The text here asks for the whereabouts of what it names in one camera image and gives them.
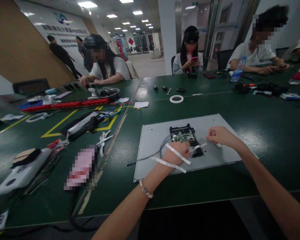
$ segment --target ceiling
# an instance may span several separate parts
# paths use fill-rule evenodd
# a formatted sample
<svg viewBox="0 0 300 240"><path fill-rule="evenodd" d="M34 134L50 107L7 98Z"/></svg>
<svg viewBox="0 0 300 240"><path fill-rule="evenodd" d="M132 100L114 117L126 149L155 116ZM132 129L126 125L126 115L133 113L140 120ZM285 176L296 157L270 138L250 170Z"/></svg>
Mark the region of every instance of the ceiling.
<svg viewBox="0 0 300 240"><path fill-rule="evenodd" d="M77 16L91 18L97 24L103 24L107 27L108 31L121 33L122 29L134 31L131 26L140 28L138 31L149 31L149 26L146 24L151 23L153 30L160 29L160 17L158 0L134 0L132 3L121 3L119 0L28 0L29 2L38 3L43 6L52 7L64 12L68 12ZM82 12L79 2L91 1L98 7L90 8L89 11L85 9ZM142 15L134 15L132 12L142 11ZM108 18L107 15L115 14L117 18ZM143 23L141 20L148 19L149 22ZM130 25L123 25L123 22L130 22Z"/></svg>

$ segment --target phone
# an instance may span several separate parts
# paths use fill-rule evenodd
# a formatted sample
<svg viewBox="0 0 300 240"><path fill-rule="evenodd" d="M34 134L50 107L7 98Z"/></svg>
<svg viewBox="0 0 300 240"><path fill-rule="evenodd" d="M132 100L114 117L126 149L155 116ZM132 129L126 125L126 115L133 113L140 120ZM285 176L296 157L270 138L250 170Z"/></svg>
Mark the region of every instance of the phone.
<svg viewBox="0 0 300 240"><path fill-rule="evenodd" d="M254 81L254 82L258 82L258 81L261 81L261 80L262 80L262 79L259 78L259 77L256 77L256 76L251 75L251 74L246 74L246 73L243 73L241 76L244 77L244 78L246 78L246 79L249 79L249 80L251 80L251 81Z"/></svg>
<svg viewBox="0 0 300 240"><path fill-rule="evenodd" d="M216 75L214 75L213 73L211 72L204 72L203 75L208 78L208 79L211 79L211 78L216 78Z"/></svg>

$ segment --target black chair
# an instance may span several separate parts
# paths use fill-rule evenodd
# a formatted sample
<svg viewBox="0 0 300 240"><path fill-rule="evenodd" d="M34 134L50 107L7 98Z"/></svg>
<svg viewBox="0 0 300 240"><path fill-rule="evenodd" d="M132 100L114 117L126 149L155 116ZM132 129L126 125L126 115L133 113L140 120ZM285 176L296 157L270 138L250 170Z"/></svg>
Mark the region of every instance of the black chair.
<svg viewBox="0 0 300 240"><path fill-rule="evenodd" d="M233 51L234 51L234 49L217 52L218 69L227 68L229 59L230 59Z"/></svg>
<svg viewBox="0 0 300 240"><path fill-rule="evenodd" d="M173 62L174 62L174 59L176 58L176 56L173 56L171 58L171 72L173 72Z"/></svg>
<svg viewBox="0 0 300 240"><path fill-rule="evenodd" d="M14 93L37 93L50 89L46 78L14 83L12 85Z"/></svg>
<svg viewBox="0 0 300 240"><path fill-rule="evenodd" d="M282 58L284 53L288 50L289 47L286 48L276 48L276 54L278 58Z"/></svg>

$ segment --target poster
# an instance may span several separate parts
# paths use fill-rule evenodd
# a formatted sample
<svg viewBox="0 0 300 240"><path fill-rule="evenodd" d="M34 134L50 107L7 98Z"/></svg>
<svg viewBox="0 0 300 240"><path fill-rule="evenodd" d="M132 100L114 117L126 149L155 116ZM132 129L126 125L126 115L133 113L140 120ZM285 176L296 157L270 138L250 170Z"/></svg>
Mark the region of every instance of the poster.
<svg viewBox="0 0 300 240"><path fill-rule="evenodd" d="M124 55L126 56L126 59L128 61L129 59L128 59L128 55L127 55L127 52L126 52L126 48L123 45L120 34L119 33L114 33L114 36L116 37L115 39L113 38L113 41L115 41L114 44L118 47L120 53L124 53Z"/></svg>
<svg viewBox="0 0 300 240"><path fill-rule="evenodd" d="M75 60L73 64L77 71L82 75L88 74L76 42L76 36L84 40L85 37L90 35L81 17L22 0L14 1L44 40L47 41L47 51L50 51L50 42L47 36L51 35L56 39L57 44L62 46Z"/></svg>

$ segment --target bracelet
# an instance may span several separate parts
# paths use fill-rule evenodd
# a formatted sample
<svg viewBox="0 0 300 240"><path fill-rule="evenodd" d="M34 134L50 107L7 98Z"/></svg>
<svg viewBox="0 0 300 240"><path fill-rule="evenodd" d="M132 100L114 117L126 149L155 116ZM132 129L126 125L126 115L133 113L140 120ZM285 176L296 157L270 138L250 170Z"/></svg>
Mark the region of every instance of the bracelet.
<svg viewBox="0 0 300 240"><path fill-rule="evenodd" d="M139 181L139 183L140 183L140 186L142 187L142 191L146 193L147 197L153 198L154 197L153 193L151 194L151 193L147 192L147 189L143 186L143 183L141 180Z"/></svg>

